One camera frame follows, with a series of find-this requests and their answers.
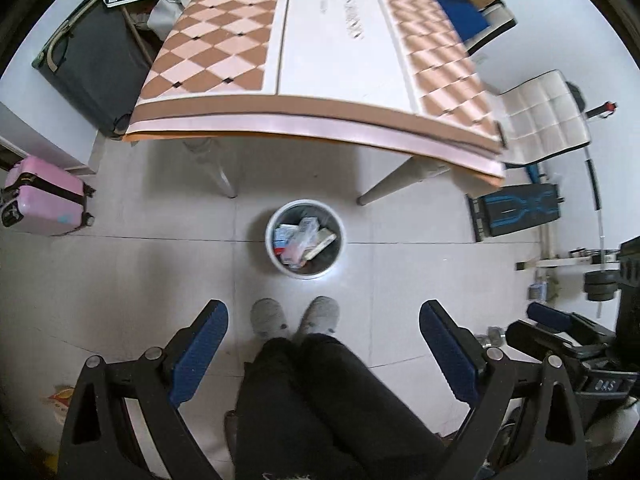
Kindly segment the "grey slipper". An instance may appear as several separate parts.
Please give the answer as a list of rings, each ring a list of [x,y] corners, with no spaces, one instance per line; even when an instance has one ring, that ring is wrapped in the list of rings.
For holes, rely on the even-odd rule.
[[[314,298],[300,320],[297,338],[302,340],[310,335],[333,336],[340,322],[340,315],[340,306],[333,298]]]
[[[259,299],[252,305],[250,324],[255,336],[262,341],[290,336],[282,306],[272,298]]]

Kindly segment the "white round trash bin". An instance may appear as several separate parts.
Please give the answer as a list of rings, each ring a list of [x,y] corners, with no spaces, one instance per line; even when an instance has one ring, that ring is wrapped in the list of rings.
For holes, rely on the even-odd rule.
[[[293,200],[269,218],[265,246],[279,272],[289,278],[314,280],[336,268],[346,247],[346,231],[329,205]]]

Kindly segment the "table leg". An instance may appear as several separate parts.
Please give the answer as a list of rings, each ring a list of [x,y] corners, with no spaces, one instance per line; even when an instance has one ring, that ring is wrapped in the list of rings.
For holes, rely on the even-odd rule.
[[[367,206],[411,185],[446,174],[448,171],[449,167],[437,160],[410,157],[373,188],[360,195],[357,198],[357,204]]]
[[[207,174],[219,188],[219,191],[228,198],[235,198],[238,193],[224,171],[221,161],[220,146],[215,138],[203,136],[182,141],[182,145],[189,154],[195,166]]]

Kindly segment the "cream flat medicine box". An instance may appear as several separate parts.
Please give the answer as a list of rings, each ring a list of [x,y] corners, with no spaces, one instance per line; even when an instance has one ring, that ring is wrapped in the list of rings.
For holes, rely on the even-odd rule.
[[[316,234],[314,234],[314,238],[312,239],[311,243],[303,252],[303,260],[310,261],[316,258],[320,254],[320,252],[323,252],[336,240],[337,235],[334,232],[332,232],[328,228],[320,229]]]

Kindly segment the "white chair with phone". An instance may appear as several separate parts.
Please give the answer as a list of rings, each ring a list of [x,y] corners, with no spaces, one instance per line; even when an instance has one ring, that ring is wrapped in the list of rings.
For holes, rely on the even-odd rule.
[[[591,142],[587,119],[559,70],[549,70],[501,93],[487,92],[503,143],[502,161],[524,167]]]

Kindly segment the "black blue fitness board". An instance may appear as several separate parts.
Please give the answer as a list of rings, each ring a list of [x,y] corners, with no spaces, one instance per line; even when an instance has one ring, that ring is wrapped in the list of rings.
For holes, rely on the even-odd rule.
[[[479,198],[466,199],[477,243],[560,218],[559,190],[552,183],[510,185]]]

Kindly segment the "white chair far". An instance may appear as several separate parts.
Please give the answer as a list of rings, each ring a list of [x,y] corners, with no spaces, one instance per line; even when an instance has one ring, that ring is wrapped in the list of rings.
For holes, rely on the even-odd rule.
[[[478,32],[471,39],[465,41],[466,50],[473,55],[481,48],[486,47],[492,40],[514,28],[518,21],[511,10],[502,0],[496,0],[490,6],[486,6],[480,13],[484,16],[488,26]]]

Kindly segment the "pink small suitcase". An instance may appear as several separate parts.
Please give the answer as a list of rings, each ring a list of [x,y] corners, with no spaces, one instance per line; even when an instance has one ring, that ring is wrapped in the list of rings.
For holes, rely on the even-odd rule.
[[[94,188],[64,169],[27,156],[8,172],[1,188],[1,226],[57,236],[92,226],[88,199]]]

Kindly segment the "red packet on floor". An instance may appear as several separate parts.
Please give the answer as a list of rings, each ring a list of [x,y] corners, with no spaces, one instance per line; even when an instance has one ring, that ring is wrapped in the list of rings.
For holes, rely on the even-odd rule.
[[[70,386],[63,386],[58,388],[55,393],[50,394],[47,397],[47,402],[51,408],[53,408],[54,414],[59,418],[66,419],[68,409],[70,408],[70,402],[74,394],[74,388]]]

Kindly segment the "long white red box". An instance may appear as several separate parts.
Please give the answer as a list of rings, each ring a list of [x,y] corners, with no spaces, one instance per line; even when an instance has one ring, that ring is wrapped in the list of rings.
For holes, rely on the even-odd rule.
[[[281,224],[277,228],[279,240],[282,242],[280,259],[285,266],[299,268],[303,264],[303,252],[311,243],[314,234],[319,231],[316,217],[306,217],[297,226]]]

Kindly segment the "person's dark trousers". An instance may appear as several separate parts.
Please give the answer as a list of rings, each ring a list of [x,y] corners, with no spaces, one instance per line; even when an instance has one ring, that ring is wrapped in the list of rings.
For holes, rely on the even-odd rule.
[[[439,437],[337,339],[270,339],[235,407],[239,479],[427,479]]]

